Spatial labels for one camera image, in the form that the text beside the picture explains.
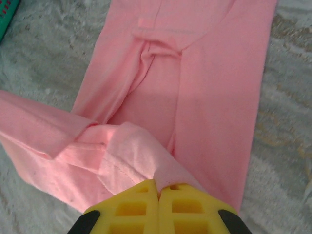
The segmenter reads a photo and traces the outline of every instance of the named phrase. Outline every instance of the pink garment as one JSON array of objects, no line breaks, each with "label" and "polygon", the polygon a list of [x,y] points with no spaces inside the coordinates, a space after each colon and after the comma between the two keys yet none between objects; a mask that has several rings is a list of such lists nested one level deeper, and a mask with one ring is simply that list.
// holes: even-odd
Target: pink garment
[{"label": "pink garment", "polygon": [[84,211],[154,178],[239,210],[276,0],[112,0],[71,113],[0,91],[29,184]]}]

